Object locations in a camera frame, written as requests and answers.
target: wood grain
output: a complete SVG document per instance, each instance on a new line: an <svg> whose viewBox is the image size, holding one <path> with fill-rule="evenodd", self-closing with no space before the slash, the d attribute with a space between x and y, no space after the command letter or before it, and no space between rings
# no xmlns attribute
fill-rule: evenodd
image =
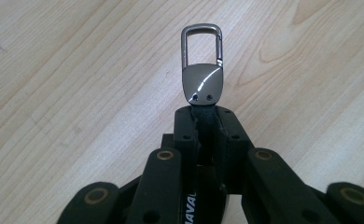
<svg viewBox="0 0 364 224"><path fill-rule="evenodd" d="M187 104L199 22L222 29L218 104L254 144L317 189L364 187L364 1L0 0L0 223L55 223L84 186L142 173ZM214 60L211 36L189 47ZM238 197L224 222L246 223Z"/></svg>

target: carabiner clip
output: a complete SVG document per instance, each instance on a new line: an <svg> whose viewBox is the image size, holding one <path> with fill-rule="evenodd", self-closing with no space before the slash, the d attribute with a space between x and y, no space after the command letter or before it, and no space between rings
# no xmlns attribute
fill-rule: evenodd
<svg viewBox="0 0 364 224"><path fill-rule="evenodd" d="M217 63L188 64L188 35L214 34L217 38ZM223 89L222 32L214 24L187 26L181 34L182 85L191 105L214 105Z"/></svg>
<svg viewBox="0 0 364 224"><path fill-rule="evenodd" d="M217 36L217 66L223 67L222 32L215 24L200 23L185 27L181 34L182 70L188 66L188 35L213 34Z"/></svg>

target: metal screw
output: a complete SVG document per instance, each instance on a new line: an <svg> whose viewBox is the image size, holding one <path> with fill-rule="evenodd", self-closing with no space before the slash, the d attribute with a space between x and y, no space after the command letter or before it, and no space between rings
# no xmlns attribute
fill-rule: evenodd
<svg viewBox="0 0 364 224"><path fill-rule="evenodd" d="M270 152L267 152L267 151L257 151L255 153L255 156L258 159L261 159L261 160L264 160L264 161L268 161L269 159L272 158L273 155Z"/></svg>
<svg viewBox="0 0 364 224"><path fill-rule="evenodd" d="M340 193L347 201L359 205L364 205L364 193L362 193L361 191L352 188L342 188L340 190Z"/></svg>
<svg viewBox="0 0 364 224"><path fill-rule="evenodd" d="M161 151L157 154L159 160L168 161L174 156L172 151Z"/></svg>
<svg viewBox="0 0 364 224"><path fill-rule="evenodd" d="M101 203L107 198L109 191L104 188L92 189L84 196L84 202L86 204L97 204Z"/></svg>

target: black plastic mount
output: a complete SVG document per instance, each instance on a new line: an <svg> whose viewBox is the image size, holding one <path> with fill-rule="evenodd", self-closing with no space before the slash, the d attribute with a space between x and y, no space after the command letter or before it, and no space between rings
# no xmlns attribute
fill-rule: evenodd
<svg viewBox="0 0 364 224"><path fill-rule="evenodd" d="M119 189L98 182L81 189L58 221L66 223L221 223L228 194L242 195L249 223L364 223L364 188L306 186L274 151L255 148L223 107L175 112L143 174Z"/></svg>

